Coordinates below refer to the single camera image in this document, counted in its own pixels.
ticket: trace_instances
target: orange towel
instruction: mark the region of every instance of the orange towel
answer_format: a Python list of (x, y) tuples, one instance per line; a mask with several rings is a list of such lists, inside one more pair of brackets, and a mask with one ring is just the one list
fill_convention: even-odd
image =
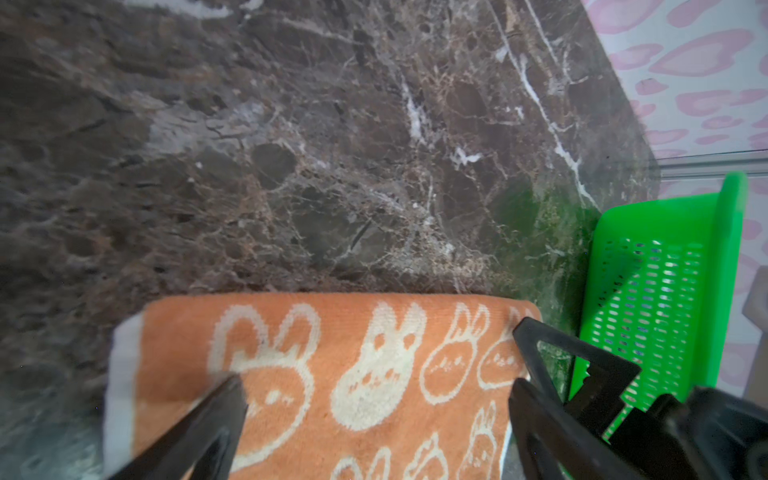
[(490, 296), (258, 293), (173, 297), (115, 332), (105, 473), (240, 374), (242, 478), (489, 480), (528, 373), (511, 337), (529, 302)]

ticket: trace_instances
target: brown marble surface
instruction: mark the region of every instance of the brown marble surface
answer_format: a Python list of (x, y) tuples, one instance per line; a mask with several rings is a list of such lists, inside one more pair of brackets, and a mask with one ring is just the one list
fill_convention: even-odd
[(0, 478), (99, 476), (111, 332), (161, 296), (574, 332), (600, 212), (658, 189), (578, 0), (6, 0), (0, 113)]

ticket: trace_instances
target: green plastic basket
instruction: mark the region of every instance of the green plastic basket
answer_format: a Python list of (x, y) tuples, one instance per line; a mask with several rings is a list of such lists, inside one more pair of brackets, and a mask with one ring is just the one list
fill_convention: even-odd
[[(715, 386), (728, 327), (746, 206), (746, 176), (719, 194), (656, 200), (607, 211), (594, 233), (579, 337), (635, 362), (628, 413), (662, 393), (684, 401)], [(584, 381), (577, 359), (571, 396)]]

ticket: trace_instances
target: wall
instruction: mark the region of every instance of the wall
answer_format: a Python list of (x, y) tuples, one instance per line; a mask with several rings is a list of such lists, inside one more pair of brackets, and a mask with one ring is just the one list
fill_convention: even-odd
[[(722, 183), (720, 179), (664, 181), (661, 183), (660, 198), (717, 192)], [(768, 265), (768, 177), (750, 177), (733, 305), (717, 382), (717, 388), (739, 396), (743, 394), (761, 336), (757, 327), (741, 314), (755, 271), (760, 265)]]
[(768, 0), (582, 0), (657, 158), (768, 149)]

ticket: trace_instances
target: towel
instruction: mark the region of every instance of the towel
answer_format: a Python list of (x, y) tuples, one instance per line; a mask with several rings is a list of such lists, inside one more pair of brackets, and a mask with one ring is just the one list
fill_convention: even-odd
[(248, 412), (230, 478), (501, 478), (512, 330), (541, 319), (491, 296), (179, 296), (114, 333), (104, 421), (111, 475), (182, 419), (222, 372)]

